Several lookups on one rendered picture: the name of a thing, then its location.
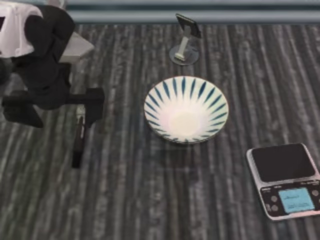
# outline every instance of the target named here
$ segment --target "wood grain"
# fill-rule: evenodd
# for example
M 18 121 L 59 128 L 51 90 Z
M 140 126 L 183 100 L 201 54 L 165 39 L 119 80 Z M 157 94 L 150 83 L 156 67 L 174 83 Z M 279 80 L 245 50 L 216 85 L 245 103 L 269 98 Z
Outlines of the wood grain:
M 320 164 L 320 28 L 202 25 L 200 60 L 171 63 L 176 25 L 80 25 L 95 51 L 74 66 L 72 91 L 103 87 L 103 120 L 71 169 L 75 107 L 39 111 L 45 128 L 0 116 L 1 240 L 318 240 L 320 218 L 271 222 L 245 153 L 305 143 Z M 166 142 L 143 102 L 163 79 L 197 76 L 225 94 L 230 117 L 214 139 Z M 5 88 L 22 88 L 17 76 Z

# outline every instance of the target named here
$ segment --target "digital scale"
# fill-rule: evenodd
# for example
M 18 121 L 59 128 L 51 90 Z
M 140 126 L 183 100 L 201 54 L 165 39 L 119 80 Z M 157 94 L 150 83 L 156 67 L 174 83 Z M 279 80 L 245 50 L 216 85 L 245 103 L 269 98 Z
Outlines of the digital scale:
M 253 148 L 246 156 L 271 220 L 320 214 L 320 174 L 304 144 Z

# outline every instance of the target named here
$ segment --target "white bowl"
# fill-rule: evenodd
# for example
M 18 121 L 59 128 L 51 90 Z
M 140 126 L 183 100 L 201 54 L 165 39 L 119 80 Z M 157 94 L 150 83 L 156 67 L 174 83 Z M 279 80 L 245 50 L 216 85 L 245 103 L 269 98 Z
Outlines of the white bowl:
M 228 102 L 219 88 L 194 76 L 176 76 L 147 94 L 144 115 L 166 140 L 191 144 L 208 140 L 226 124 Z

